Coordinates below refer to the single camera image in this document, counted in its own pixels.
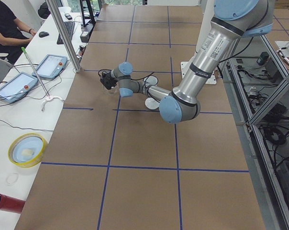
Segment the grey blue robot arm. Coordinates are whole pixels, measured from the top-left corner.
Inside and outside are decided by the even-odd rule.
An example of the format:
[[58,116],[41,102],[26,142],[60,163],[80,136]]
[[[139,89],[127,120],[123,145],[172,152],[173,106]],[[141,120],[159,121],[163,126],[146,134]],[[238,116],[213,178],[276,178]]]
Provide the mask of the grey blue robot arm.
[[148,78],[133,80],[133,67],[123,62],[117,68],[100,74],[102,85],[110,90],[119,87],[121,97],[142,93],[159,101],[161,117],[168,123],[194,119],[200,113],[197,95],[213,74],[230,44],[241,37],[268,34],[273,25],[273,0],[216,0],[211,30],[199,51],[190,59],[179,86],[171,91],[150,84]]

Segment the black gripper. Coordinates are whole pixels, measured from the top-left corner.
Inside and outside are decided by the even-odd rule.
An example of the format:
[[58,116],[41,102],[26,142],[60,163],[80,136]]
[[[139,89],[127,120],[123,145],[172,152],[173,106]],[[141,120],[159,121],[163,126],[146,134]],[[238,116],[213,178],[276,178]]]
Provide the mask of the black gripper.
[[100,82],[106,89],[112,89],[117,86],[117,80],[111,76],[110,72],[102,72]]

